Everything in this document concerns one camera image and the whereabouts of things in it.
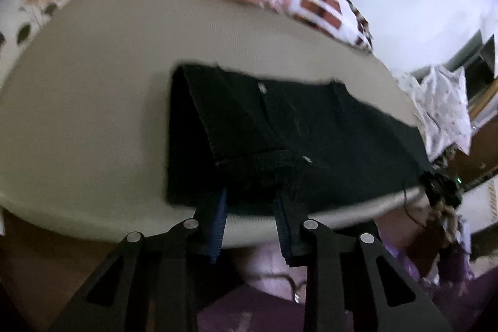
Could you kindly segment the person's right hand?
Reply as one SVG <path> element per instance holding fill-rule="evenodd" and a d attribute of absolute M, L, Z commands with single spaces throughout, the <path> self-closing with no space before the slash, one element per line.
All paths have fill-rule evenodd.
<path fill-rule="evenodd" d="M 430 234 L 435 237 L 436 243 L 441 250 L 459 247 L 463 252 L 469 253 L 467 242 L 469 234 L 464 230 L 466 225 L 462 216 L 457 214 L 452 206 L 439 201 L 433 206 L 426 218 L 426 227 Z"/>

